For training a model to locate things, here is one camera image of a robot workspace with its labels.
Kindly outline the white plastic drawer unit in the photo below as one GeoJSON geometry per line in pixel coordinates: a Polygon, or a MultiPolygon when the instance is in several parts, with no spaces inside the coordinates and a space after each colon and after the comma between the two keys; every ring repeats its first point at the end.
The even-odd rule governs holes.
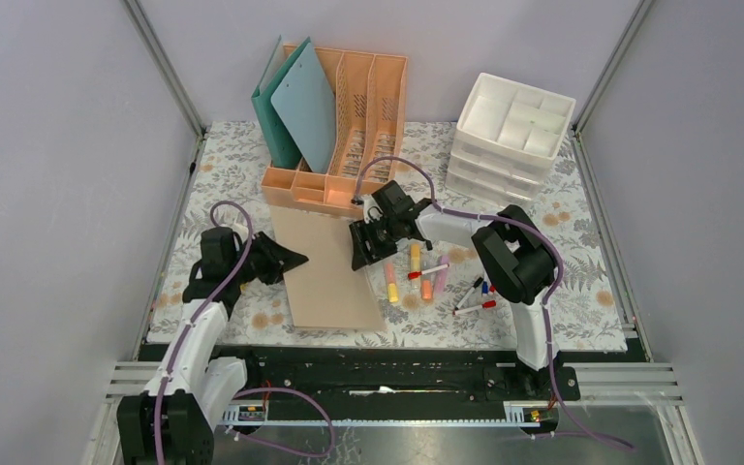
{"type": "Polygon", "coordinates": [[[503,207],[542,189],[576,99],[481,73],[456,122],[446,188],[503,207]]]}

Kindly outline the tan kraft folder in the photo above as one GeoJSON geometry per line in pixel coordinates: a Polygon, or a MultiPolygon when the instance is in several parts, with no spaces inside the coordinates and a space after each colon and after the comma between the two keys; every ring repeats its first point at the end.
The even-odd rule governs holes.
{"type": "Polygon", "coordinates": [[[366,274],[352,270],[350,222],[304,210],[269,209],[275,241],[307,258],[284,273],[299,329],[382,330],[378,299],[366,274]]]}

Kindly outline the green folder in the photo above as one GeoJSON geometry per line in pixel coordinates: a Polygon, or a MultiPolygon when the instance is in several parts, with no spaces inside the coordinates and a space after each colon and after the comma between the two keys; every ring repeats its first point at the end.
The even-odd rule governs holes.
{"type": "Polygon", "coordinates": [[[274,168],[294,169],[302,158],[290,132],[271,103],[271,97],[297,57],[310,43],[311,39],[307,37],[290,55],[286,55],[283,38],[279,37],[265,65],[259,84],[251,96],[253,109],[270,153],[271,165],[274,168]]]}

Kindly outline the light blue folder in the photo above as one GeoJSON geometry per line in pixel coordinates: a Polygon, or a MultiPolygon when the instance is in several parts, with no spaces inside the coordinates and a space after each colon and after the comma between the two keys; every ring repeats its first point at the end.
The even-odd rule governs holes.
{"type": "Polygon", "coordinates": [[[305,40],[270,98],[310,171],[328,171],[337,138],[336,101],[314,45],[305,40]]]}

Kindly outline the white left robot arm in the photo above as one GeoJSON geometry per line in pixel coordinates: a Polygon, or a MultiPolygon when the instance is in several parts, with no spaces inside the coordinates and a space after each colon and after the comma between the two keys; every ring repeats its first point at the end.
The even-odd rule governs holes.
{"type": "Polygon", "coordinates": [[[308,258],[263,232],[241,237],[228,227],[201,234],[201,257],[182,294],[180,330],[142,392],[124,396],[117,422],[126,464],[208,464],[214,431],[234,395],[261,388],[259,368],[236,356],[215,358],[242,286],[283,281],[308,258]]]}

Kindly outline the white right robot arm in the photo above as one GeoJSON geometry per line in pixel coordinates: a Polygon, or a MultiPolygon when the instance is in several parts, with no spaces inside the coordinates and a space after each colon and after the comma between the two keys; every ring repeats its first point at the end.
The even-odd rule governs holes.
{"type": "Polygon", "coordinates": [[[559,282],[562,261],[523,208],[511,204],[497,214],[454,210],[431,198],[415,201],[395,181],[354,196],[352,203],[362,211],[349,226],[353,270],[393,256],[404,240],[475,249],[487,282],[510,305],[516,355],[526,365],[516,374],[518,389],[540,399],[554,388],[550,366],[558,348],[543,306],[559,282]]]}

